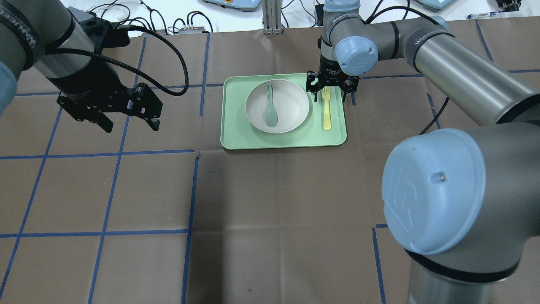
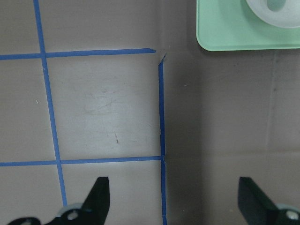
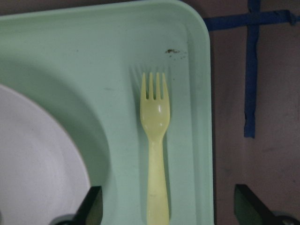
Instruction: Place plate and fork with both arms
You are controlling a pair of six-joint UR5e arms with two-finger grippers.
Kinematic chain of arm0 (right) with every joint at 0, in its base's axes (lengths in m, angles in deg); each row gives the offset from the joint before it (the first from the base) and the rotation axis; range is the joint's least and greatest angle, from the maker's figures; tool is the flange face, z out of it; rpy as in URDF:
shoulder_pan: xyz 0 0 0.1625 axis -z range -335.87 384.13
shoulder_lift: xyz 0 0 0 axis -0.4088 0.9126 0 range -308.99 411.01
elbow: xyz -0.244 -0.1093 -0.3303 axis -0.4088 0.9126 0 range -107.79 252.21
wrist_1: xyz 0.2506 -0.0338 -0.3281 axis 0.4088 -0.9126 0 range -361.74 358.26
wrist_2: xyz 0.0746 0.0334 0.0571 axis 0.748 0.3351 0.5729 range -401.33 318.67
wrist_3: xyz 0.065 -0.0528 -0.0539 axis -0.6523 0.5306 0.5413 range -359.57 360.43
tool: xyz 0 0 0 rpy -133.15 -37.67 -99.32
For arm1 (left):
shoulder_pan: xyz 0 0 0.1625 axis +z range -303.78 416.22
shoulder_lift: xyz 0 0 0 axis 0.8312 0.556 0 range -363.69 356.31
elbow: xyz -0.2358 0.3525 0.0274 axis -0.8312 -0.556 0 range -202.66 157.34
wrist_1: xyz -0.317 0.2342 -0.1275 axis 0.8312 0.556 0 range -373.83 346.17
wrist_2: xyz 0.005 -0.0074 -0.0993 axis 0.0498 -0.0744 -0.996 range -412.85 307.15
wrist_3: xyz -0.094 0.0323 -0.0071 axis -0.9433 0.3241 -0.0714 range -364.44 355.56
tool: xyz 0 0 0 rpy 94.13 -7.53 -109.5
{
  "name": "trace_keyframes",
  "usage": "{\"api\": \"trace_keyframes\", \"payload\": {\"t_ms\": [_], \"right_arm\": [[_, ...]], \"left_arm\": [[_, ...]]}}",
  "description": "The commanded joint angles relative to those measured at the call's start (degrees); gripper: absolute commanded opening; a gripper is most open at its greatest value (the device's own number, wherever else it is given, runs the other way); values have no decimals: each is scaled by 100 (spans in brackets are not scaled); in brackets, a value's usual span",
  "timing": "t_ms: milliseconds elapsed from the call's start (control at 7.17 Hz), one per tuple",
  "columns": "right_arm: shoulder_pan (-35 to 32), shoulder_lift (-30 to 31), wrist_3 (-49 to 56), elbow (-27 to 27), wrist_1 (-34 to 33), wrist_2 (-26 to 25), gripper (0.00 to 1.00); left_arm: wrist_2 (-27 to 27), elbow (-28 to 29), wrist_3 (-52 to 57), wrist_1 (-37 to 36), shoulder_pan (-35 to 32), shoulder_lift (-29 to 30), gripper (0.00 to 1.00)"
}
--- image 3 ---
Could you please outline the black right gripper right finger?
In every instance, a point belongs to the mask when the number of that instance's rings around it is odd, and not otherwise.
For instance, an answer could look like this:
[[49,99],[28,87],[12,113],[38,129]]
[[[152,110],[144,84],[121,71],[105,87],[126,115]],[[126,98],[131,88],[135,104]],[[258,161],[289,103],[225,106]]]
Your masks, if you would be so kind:
[[298,225],[299,220],[288,215],[275,215],[245,184],[234,189],[234,214],[240,225]]

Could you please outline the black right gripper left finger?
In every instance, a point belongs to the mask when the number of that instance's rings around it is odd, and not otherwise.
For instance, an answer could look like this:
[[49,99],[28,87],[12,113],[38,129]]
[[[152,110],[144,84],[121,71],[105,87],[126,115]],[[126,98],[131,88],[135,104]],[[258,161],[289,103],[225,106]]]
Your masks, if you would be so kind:
[[57,217],[51,225],[100,225],[103,219],[103,193],[101,186],[91,187],[74,215]]

